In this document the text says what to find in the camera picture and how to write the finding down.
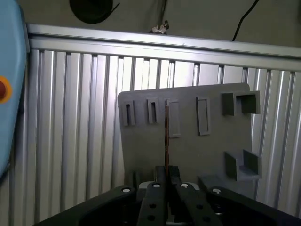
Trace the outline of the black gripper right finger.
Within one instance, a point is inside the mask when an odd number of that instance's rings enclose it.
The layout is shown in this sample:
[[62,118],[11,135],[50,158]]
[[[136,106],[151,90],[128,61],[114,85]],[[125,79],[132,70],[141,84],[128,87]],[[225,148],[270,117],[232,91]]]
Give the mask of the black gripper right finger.
[[301,220],[220,186],[199,189],[181,180],[177,166],[168,167],[179,197],[176,214],[192,226],[299,226]]

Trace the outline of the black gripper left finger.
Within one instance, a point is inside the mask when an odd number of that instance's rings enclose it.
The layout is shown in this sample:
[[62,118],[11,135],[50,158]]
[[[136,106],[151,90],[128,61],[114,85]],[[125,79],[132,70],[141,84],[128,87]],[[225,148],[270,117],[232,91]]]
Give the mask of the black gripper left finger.
[[119,186],[39,222],[40,226],[164,226],[166,170],[138,188]]

